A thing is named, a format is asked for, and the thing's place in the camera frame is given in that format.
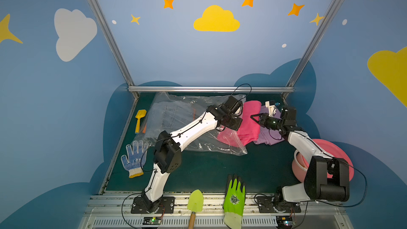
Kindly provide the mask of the green garden trowel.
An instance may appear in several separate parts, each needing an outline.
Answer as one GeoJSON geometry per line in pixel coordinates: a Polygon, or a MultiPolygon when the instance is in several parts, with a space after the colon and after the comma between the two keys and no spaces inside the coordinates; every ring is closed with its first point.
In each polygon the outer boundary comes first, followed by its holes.
{"type": "Polygon", "coordinates": [[[204,203],[204,196],[202,192],[197,189],[194,190],[188,200],[187,209],[191,211],[188,229],[193,229],[195,225],[196,213],[202,211],[203,203],[204,203]]]}

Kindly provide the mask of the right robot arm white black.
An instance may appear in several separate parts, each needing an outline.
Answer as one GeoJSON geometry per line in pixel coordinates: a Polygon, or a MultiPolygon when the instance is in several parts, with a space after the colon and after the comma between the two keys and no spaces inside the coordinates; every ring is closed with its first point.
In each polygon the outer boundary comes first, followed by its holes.
{"type": "Polygon", "coordinates": [[[261,127],[278,131],[308,162],[304,182],[277,190],[274,197],[276,203],[348,201],[349,164],[326,152],[297,125],[294,107],[283,106],[279,118],[268,113],[253,114],[250,118],[261,127]]]}

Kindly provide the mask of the pink bucket with lid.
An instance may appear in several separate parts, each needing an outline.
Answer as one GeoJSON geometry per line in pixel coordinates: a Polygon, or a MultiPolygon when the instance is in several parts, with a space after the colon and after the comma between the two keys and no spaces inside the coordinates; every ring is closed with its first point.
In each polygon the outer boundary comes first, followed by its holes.
{"type": "MultiPolygon", "coordinates": [[[[316,142],[319,147],[331,154],[333,157],[345,159],[349,165],[353,165],[349,156],[336,144],[322,139],[313,139],[313,141],[316,142]]],[[[294,152],[294,159],[292,161],[291,168],[294,176],[300,182],[304,182],[308,166],[308,162],[305,160],[302,154],[298,150],[296,150],[294,152]]]]}

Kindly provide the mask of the green black work glove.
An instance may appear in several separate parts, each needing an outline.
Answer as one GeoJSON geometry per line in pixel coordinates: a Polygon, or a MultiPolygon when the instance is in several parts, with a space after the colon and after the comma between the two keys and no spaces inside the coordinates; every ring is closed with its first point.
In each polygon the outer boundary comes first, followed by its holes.
{"type": "Polygon", "coordinates": [[[223,210],[224,223],[230,229],[241,229],[246,187],[241,177],[228,175],[223,210]]]}

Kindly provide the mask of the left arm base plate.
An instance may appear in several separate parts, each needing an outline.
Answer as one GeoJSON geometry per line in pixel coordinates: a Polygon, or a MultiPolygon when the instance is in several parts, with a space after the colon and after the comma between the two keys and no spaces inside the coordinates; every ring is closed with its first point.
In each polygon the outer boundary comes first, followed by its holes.
{"type": "Polygon", "coordinates": [[[155,202],[150,202],[142,196],[137,196],[133,200],[130,212],[132,214],[173,214],[175,200],[174,197],[162,197],[155,202]]]}

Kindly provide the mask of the purple trousers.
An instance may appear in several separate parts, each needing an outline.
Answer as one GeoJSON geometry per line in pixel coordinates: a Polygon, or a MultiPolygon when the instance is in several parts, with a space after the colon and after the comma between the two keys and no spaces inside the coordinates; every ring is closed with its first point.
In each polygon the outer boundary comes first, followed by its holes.
{"type": "MultiPolygon", "coordinates": [[[[260,113],[269,114],[268,109],[266,108],[266,106],[261,107],[260,113]]],[[[280,111],[278,110],[274,117],[280,119],[280,115],[281,115],[280,111]]],[[[256,145],[258,145],[258,144],[274,145],[274,144],[277,144],[279,142],[282,142],[283,140],[284,139],[281,136],[281,134],[279,133],[279,131],[277,131],[277,130],[269,130],[267,128],[260,127],[260,133],[259,133],[258,139],[253,141],[253,143],[256,144],[256,145]]]]}

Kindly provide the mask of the right controller board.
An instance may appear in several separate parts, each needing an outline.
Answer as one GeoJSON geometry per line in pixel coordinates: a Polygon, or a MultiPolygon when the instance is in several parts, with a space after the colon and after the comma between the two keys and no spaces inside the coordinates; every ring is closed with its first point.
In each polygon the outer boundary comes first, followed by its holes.
{"type": "Polygon", "coordinates": [[[292,229],[295,223],[291,217],[276,217],[277,228],[278,229],[292,229]]]}

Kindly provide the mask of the aluminium frame rail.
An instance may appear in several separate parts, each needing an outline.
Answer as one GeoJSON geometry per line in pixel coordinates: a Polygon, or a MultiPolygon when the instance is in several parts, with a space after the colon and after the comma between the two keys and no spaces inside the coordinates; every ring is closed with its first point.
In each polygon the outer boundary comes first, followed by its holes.
{"type": "Polygon", "coordinates": [[[202,92],[202,93],[293,93],[293,87],[166,87],[166,86],[129,86],[130,92],[202,92]]]}

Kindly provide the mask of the blue dotted white glove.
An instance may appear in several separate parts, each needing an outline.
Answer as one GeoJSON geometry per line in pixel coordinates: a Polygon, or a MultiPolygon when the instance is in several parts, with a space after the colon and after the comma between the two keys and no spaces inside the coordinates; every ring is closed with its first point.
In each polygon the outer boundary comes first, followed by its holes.
{"type": "Polygon", "coordinates": [[[144,171],[142,167],[145,165],[148,145],[143,141],[133,141],[126,145],[127,154],[121,156],[121,162],[126,171],[129,173],[129,178],[142,176],[144,171]]]}

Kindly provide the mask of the pink trousers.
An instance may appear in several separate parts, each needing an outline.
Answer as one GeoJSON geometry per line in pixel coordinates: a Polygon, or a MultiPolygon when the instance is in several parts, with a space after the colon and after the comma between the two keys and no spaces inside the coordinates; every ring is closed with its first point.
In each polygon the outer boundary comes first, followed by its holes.
{"type": "Polygon", "coordinates": [[[260,109],[260,101],[253,100],[245,102],[241,116],[243,121],[238,131],[227,128],[218,134],[217,140],[226,145],[238,148],[243,148],[250,142],[256,141],[259,137],[260,126],[252,120],[250,116],[259,114],[260,109]]]}

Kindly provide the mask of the left controller board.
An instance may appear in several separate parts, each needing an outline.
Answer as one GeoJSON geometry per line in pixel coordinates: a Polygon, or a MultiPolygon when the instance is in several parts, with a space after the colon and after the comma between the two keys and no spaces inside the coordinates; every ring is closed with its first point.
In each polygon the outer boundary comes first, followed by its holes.
{"type": "Polygon", "coordinates": [[[159,226],[162,224],[160,217],[144,217],[142,225],[159,226]]]}

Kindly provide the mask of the controller board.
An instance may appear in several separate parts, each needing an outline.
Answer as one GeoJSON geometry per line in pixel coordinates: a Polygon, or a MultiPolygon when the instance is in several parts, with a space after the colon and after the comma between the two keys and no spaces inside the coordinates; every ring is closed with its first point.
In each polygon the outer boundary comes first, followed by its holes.
{"type": "Polygon", "coordinates": [[[278,229],[292,229],[295,223],[291,217],[276,217],[277,228],[278,229]]]}
{"type": "Polygon", "coordinates": [[[162,224],[160,217],[144,217],[142,225],[159,226],[162,224]]]}

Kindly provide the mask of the light blue jeans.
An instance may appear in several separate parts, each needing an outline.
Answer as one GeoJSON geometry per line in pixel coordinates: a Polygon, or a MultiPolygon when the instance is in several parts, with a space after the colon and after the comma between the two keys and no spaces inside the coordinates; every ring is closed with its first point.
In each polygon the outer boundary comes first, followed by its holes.
{"type": "Polygon", "coordinates": [[[198,117],[203,113],[204,108],[197,104],[176,102],[159,102],[151,110],[151,130],[158,135],[162,131],[168,133],[185,127],[193,122],[193,111],[197,110],[198,117]]]}

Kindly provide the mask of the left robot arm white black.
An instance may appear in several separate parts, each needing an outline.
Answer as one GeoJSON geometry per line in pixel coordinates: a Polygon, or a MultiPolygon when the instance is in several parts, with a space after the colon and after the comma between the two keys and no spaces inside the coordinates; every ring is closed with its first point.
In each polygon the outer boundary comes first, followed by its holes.
{"type": "Polygon", "coordinates": [[[242,110],[243,103],[240,101],[234,105],[222,103],[218,106],[209,106],[190,124],[171,133],[163,131],[159,134],[155,144],[152,174],[141,194],[148,213],[153,213],[159,208],[165,184],[170,174],[181,165],[182,152],[186,147],[201,135],[220,126],[238,130],[242,123],[239,117],[242,110]]]}

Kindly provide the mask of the yellow toy shovel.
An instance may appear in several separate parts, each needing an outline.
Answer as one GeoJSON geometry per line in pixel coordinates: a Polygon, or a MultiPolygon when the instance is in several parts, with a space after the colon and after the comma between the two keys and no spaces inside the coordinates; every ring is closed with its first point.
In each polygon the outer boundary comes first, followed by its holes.
{"type": "Polygon", "coordinates": [[[136,113],[135,118],[137,119],[137,123],[136,123],[136,128],[135,128],[135,133],[139,133],[140,131],[140,127],[141,127],[141,119],[144,118],[147,114],[147,110],[145,109],[141,109],[138,110],[136,113]]]}

